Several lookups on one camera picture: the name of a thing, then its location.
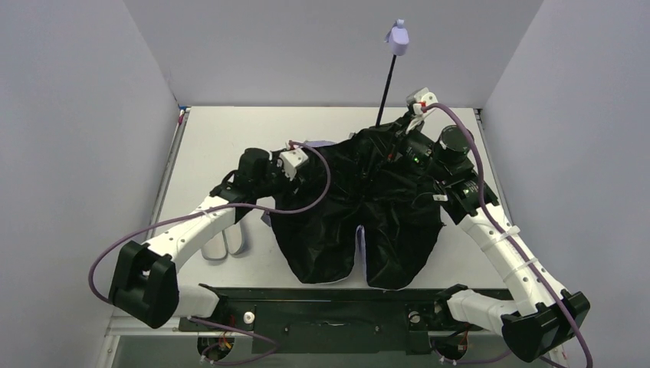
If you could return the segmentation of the lavender umbrella case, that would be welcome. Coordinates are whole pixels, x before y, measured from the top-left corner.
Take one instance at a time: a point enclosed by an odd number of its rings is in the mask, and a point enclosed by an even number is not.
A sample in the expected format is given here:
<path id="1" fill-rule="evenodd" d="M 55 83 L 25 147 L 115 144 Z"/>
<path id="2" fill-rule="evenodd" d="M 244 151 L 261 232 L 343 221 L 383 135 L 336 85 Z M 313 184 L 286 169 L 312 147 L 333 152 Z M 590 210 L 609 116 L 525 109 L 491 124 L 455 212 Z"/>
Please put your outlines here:
<path id="1" fill-rule="evenodd" d="M 202 257 L 207 261 L 223 261 L 228 256 L 245 252 L 247 248 L 245 231 L 241 223 L 219 232 L 201 249 Z"/>

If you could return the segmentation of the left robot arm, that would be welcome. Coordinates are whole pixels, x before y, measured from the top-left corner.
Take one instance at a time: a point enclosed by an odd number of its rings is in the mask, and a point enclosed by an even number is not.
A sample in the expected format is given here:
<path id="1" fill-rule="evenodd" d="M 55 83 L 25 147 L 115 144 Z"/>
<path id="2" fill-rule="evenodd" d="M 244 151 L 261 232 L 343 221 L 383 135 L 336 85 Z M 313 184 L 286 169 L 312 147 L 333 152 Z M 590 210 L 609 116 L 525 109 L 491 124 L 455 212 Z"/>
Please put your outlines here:
<path id="1" fill-rule="evenodd" d="M 213 238 L 233 228 L 262 198 L 289 189 L 308 163 L 301 148 L 270 152 L 248 148 L 238 167 L 200 205 L 162 234 L 120 247 L 108 301 L 151 328 L 173 317 L 210 317 L 219 297 L 198 285 L 181 285 L 182 266 Z"/>

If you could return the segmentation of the lavender umbrella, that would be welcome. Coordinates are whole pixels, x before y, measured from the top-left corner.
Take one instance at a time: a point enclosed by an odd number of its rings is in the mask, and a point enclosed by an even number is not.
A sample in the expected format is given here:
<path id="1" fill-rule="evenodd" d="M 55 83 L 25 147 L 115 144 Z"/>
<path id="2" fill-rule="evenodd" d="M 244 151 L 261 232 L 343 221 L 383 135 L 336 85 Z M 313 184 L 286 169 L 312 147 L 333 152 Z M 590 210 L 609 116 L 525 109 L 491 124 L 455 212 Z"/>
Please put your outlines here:
<path id="1" fill-rule="evenodd" d="M 406 288 L 425 267 L 442 230 L 432 178 L 396 162 L 407 110 L 338 143 L 311 143 L 298 187 L 274 196 L 269 225 L 303 284 L 346 279 L 357 260 L 371 288 Z"/>

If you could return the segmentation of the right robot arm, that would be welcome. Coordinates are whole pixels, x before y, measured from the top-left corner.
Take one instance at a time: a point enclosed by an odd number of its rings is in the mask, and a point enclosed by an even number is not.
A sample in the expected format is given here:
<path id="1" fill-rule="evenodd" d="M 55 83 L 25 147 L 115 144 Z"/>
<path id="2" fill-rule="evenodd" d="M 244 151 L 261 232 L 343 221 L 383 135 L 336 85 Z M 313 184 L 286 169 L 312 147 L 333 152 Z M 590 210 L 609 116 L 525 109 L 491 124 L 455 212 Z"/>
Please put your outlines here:
<path id="1" fill-rule="evenodd" d="M 402 159 L 432 178 L 435 194 L 444 197 L 442 208 L 480 248 L 511 295 L 501 301 L 459 287 L 444 301 L 450 317 L 501 336 L 509 351 L 528 363 L 577 339 L 587 366 L 593 366 L 580 330 L 589 300 L 553 277 L 509 223 L 485 181 L 483 159 L 469 130 L 456 123 L 433 140 L 409 126 L 400 131 L 397 147 Z"/>

